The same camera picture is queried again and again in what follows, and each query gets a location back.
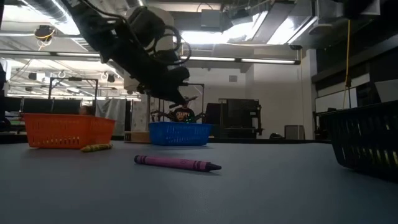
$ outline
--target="basket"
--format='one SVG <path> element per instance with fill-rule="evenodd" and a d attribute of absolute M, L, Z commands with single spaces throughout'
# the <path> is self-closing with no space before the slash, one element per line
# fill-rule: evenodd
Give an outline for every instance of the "basket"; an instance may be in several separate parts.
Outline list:
<path fill-rule="evenodd" d="M 160 146 L 203 146 L 211 124 L 156 122 L 149 124 L 150 141 Z"/>
<path fill-rule="evenodd" d="M 30 147 L 81 149 L 109 144 L 114 120 L 65 114 L 24 114 Z"/>
<path fill-rule="evenodd" d="M 398 180 L 398 101 L 322 116 L 340 165 Z"/>

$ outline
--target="crayon tip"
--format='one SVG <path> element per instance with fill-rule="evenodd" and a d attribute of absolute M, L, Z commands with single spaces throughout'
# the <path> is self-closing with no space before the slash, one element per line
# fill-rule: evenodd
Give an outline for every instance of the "crayon tip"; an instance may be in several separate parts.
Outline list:
<path fill-rule="evenodd" d="M 221 169 L 221 166 L 216 165 L 216 164 L 212 164 L 210 162 L 206 165 L 206 170 L 208 170 L 208 171 L 220 170 L 220 169 Z"/>

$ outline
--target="orange basket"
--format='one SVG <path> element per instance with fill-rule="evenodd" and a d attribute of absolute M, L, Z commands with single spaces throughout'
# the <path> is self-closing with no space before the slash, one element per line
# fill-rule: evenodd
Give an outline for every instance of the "orange basket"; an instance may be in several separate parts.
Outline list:
<path fill-rule="evenodd" d="M 24 114 L 30 147 L 81 149 L 90 144 L 109 144 L 114 120 L 66 114 Z"/>

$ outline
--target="table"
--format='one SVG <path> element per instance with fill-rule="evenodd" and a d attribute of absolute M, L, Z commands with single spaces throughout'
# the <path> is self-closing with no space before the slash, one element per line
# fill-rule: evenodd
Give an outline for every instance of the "table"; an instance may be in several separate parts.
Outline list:
<path fill-rule="evenodd" d="M 160 147 L 92 153 L 0 146 L 0 223 L 397 223 L 398 184 L 337 164 L 329 144 Z M 201 159 L 213 173 L 135 164 Z"/>

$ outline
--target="purple crayon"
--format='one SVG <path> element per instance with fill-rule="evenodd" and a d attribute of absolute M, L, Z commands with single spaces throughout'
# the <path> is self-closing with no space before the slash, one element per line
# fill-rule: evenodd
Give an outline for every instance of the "purple crayon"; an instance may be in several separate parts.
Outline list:
<path fill-rule="evenodd" d="M 204 161 L 193 161 L 189 159 L 173 159 L 164 157 L 153 157 L 153 156 L 140 156 L 136 155 L 134 162 L 138 164 L 171 167 L 178 169 L 188 169 L 209 172 L 212 170 L 220 170 L 221 166 L 212 164 Z"/>

